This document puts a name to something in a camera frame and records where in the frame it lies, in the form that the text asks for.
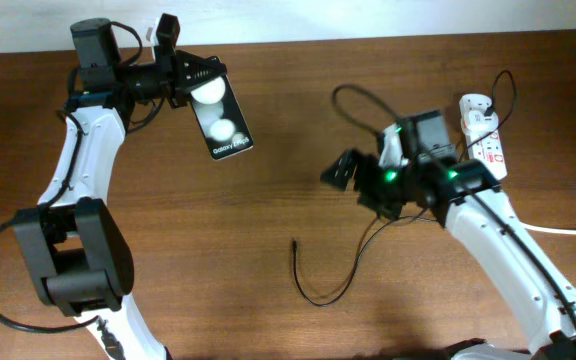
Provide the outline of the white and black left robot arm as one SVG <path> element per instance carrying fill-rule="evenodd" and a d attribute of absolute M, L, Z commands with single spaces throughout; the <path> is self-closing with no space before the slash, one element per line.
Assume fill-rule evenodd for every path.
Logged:
<path fill-rule="evenodd" d="M 14 231 L 40 301 L 88 329 L 111 359 L 167 359 L 140 314 L 131 251 L 107 208 L 113 164 L 136 104 L 184 106 L 226 74 L 224 64 L 176 47 L 178 19 L 160 16 L 154 60 L 122 59 L 107 18 L 70 28 L 79 65 L 61 110 L 66 139 L 50 185 Z"/>

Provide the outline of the black Samsung Galaxy flip phone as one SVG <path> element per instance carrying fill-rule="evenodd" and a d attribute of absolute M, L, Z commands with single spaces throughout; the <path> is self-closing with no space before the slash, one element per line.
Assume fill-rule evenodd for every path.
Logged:
<path fill-rule="evenodd" d="M 191 106 L 213 160 L 250 150 L 252 134 L 229 82 L 223 75 L 193 90 Z"/>

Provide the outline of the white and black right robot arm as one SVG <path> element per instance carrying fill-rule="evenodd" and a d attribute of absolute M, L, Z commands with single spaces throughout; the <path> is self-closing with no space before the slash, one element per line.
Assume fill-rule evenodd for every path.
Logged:
<path fill-rule="evenodd" d="M 576 288 L 526 231 L 498 180 L 478 160 L 460 162 L 440 111 L 378 133 L 378 155 L 345 151 L 321 180 L 349 183 L 359 204 L 391 221 L 408 203 L 430 211 L 477 260 L 519 321 L 527 359 L 576 359 Z"/>

